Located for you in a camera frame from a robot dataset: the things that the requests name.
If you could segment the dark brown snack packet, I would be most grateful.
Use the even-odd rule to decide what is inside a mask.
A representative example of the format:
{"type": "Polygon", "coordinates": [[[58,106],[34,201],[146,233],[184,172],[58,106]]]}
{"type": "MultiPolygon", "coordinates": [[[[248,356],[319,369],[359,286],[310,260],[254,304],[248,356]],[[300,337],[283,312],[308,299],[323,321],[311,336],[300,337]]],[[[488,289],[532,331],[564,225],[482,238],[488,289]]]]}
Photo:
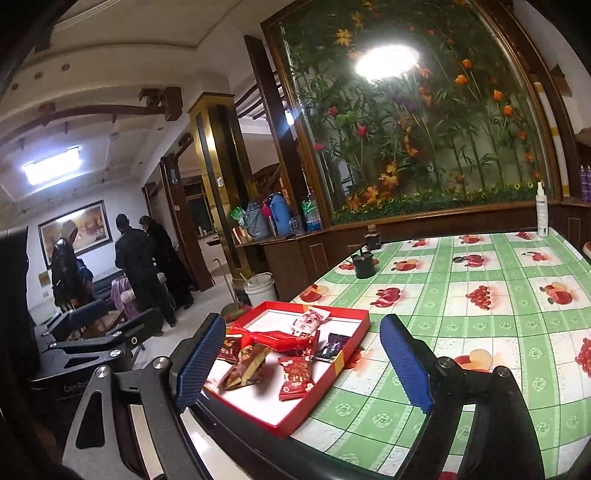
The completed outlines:
{"type": "Polygon", "coordinates": [[[238,353],[238,362],[232,366],[221,381],[221,390],[230,391],[257,384],[263,380],[269,346],[255,343],[244,347],[238,353]]]}

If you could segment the green fruit pattern tablecloth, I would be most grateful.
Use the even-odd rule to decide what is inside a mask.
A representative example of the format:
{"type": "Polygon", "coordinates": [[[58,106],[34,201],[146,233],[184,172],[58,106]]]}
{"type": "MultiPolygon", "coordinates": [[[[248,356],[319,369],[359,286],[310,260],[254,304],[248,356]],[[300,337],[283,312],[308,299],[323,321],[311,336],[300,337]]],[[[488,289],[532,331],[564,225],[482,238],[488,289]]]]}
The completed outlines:
{"type": "Polygon", "coordinates": [[[365,310],[370,330],[295,432],[305,446],[391,476],[424,414],[410,403],[379,337],[396,314],[437,356],[470,370],[509,368],[530,411],[547,477],[590,438],[590,263],[557,233],[465,234],[383,246],[377,272],[351,259],[311,283],[301,303],[365,310]]]}

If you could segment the red shallow gift box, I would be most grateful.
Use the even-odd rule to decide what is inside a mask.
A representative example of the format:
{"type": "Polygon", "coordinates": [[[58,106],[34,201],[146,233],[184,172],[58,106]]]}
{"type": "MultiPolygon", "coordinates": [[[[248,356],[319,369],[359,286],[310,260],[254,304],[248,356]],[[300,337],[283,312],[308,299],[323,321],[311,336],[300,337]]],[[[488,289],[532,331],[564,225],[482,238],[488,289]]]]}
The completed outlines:
{"type": "Polygon", "coordinates": [[[226,328],[204,391],[286,438],[332,387],[369,327],[366,310],[263,302],[226,328]]]}

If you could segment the black cup on table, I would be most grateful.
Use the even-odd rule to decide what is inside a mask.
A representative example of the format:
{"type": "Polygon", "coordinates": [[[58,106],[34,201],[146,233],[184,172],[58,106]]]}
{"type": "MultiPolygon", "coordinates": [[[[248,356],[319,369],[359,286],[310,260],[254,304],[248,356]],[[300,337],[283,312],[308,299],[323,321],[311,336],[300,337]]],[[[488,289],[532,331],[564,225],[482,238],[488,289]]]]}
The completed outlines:
{"type": "Polygon", "coordinates": [[[376,274],[375,259],[371,251],[360,251],[359,253],[353,254],[351,259],[356,278],[368,279],[376,274]]]}

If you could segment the red white snack packet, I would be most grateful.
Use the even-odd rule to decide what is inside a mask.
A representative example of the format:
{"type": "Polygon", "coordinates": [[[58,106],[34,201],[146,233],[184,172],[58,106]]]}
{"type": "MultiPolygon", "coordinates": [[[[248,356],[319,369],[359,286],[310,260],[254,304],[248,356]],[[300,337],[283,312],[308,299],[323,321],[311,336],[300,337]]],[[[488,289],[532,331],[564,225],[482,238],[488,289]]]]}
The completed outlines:
{"type": "Polygon", "coordinates": [[[298,337],[314,334],[318,327],[329,320],[330,316],[331,312],[328,310],[310,307],[294,319],[291,334],[298,337]]]}

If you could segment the dark purple plum candy packet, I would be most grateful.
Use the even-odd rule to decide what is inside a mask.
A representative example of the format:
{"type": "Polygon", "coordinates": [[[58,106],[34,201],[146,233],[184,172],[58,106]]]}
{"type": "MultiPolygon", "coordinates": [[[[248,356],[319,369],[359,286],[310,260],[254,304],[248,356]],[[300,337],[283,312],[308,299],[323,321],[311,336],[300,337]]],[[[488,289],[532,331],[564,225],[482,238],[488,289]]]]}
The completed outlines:
{"type": "Polygon", "coordinates": [[[342,352],[346,342],[349,341],[349,336],[342,334],[330,333],[328,340],[315,353],[315,359],[322,362],[332,362],[335,357],[342,352]]]}

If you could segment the golden pillar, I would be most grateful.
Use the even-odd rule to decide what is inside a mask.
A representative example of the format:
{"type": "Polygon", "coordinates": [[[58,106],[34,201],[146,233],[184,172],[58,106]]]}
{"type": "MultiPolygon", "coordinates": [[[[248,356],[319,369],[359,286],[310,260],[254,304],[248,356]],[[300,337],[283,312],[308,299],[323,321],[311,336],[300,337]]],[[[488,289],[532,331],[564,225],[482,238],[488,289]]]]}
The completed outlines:
{"type": "Polygon", "coordinates": [[[215,230],[233,277],[252,270],[242,243],[235,238],[231,211],[256,196],[252,168],[230,94],[204,92],[189,109],[194,148],[215,230]]]}

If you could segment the man in black jacket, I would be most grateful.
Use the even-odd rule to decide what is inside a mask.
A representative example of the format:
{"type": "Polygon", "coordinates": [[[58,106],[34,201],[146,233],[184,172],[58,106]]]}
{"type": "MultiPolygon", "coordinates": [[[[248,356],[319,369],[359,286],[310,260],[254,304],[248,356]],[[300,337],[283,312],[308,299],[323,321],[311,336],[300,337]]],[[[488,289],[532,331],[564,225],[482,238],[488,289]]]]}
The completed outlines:
{"type": "Polygon", "coordinates": [[[115,242],[115,266],[125,273],[138,310],[158,308],[164,321],[174,327],[176,317],[158,279],[150,239],[143,230],[132,228],[124,214],[119,214],[115,223],[120,232],[115,242]]]}

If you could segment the small black jar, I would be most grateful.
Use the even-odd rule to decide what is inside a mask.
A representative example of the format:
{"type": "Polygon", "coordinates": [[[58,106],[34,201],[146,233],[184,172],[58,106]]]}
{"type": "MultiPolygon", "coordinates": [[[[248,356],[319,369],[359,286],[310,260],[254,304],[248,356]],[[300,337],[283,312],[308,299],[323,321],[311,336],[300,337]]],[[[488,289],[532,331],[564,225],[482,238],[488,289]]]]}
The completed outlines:
{"type": "Polygon", "coordinates": [[[376,225],[369,225],[365,234],[366,246],[370,251],[380,250],[382,246],[380,232],[376,225]]]}

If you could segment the ceiling light panel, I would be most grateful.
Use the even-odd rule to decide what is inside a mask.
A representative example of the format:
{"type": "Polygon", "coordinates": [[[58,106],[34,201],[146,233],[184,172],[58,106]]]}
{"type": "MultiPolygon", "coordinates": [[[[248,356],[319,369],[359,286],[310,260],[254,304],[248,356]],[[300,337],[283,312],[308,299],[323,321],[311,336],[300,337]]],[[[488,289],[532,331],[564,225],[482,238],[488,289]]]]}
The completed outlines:
{"type": "Polygon", "coordinates": [[[82,165],[78,147],[25,164],[22,171],[31,186],[44,185],[77,172],[82,165]]]}

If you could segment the white plastic bucket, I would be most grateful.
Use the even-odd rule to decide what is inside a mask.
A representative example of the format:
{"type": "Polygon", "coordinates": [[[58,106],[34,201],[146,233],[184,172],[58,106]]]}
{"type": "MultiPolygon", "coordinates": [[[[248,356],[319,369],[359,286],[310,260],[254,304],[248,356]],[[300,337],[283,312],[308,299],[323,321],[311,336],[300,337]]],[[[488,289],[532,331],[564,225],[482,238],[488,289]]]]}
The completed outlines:
{"type": "Polygon", "coordinates": [[[270,272],[253,275],[252,278],[245,281],[243,289],[252,307],[259,306],[263,302],[277,300],[276,283],[270,272]]]}

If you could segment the white spray bottle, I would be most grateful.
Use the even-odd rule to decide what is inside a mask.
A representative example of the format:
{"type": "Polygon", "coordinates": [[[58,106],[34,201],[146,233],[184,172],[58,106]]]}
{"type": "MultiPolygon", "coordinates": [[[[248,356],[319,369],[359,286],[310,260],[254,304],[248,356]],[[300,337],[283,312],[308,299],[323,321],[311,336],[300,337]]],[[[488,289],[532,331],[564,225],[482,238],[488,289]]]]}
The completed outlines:
{"type": "Polygon", "coordinates": [[[537,219],[537,233],[541,238],[545,238],[549,235],[549,211],[548,211],[548,200],[544,189],[544,185],[541,181],[537,182],[536,191],[536,219],[537,219]]]}

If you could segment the blue thermos jug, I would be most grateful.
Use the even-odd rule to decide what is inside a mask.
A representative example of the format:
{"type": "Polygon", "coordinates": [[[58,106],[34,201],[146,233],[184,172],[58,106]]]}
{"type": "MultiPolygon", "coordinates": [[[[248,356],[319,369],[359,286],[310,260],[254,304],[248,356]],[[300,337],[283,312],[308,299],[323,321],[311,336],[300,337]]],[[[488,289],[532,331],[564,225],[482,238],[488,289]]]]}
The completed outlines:
{"type": "Polygon", "coordinates": [[[287,205],[286,199],[280,193],[273,193],[270,195],[270,211],[273,215],[273,221],[276,225],[277,234],[287,237],[293,233],[290,226],[290,207],[287,205]]]}

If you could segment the long red snack pack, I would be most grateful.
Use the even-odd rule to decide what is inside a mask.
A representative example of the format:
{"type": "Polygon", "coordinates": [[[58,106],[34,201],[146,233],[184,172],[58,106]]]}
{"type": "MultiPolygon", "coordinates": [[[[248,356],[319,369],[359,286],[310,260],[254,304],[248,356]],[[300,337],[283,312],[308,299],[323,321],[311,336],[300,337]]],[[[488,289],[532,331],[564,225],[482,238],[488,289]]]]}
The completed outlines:
{"type": "Polygon", "coordinates": [[[235,326],[229,328],[226,334],[238,335],[242,342],[242,348],[249,345],[262,344],[274,352],[279,353],[314,350],[315,346],[318,345],[318,337],[320,337],[318,332],[297,336],[281,331],[252,332],[235,326]]]}

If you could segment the purple bottle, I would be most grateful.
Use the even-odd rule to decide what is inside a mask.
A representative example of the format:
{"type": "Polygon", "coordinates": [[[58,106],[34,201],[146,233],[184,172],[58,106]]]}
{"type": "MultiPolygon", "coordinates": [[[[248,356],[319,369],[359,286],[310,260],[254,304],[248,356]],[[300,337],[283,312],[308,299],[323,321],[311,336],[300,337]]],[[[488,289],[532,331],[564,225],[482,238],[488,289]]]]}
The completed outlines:
{"type": "Polygon", "coordinates": [[[580,183],[581,183],[581,196],[584,202],[590,202],[590,186],[589,186],[589,177],[587,169],[581,165],[580,166],[580,183]]]}

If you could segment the flower mural glass panel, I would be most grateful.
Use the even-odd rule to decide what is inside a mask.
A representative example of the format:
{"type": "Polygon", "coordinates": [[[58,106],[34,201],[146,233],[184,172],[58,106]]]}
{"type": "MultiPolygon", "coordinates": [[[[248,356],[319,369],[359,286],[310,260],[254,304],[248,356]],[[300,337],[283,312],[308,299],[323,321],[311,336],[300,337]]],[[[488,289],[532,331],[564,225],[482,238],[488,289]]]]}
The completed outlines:
{"type": "Polygon", "coordinates": [[[295,1],[263,35],[336,224],[562,195],[505,1],[295,1]]]}

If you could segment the person in hooded jacket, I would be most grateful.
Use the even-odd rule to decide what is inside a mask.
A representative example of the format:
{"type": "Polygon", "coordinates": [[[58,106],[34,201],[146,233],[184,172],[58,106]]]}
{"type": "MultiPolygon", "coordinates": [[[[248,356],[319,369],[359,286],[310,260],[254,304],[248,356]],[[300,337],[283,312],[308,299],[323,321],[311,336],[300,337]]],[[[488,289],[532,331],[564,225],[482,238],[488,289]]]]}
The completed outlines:
{"type": "Polygon", "coordinates": [[[94,300],[93,274],[76,257],[74,242],[78,227],[66,220],[53,247],[51,258],[52,291],[55,305],[62,311],[75,310],[94,300]]]}

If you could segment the woman in black coat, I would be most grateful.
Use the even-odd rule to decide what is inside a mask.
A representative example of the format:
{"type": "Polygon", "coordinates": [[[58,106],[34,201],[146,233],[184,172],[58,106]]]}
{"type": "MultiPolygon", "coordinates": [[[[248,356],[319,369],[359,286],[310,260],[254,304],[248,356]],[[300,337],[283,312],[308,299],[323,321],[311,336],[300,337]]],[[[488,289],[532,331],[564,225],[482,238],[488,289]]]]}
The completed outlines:
{"type": "Polygon", "coordinates": [[[161,224],[147,215],[139,219],[139,225],[153,245],[155,263],[166,278],[167,289],[174,300],[175,308],[188,309],[193,304],[189,288],[190,276],[172,245],[169,234],[161,224]]]}

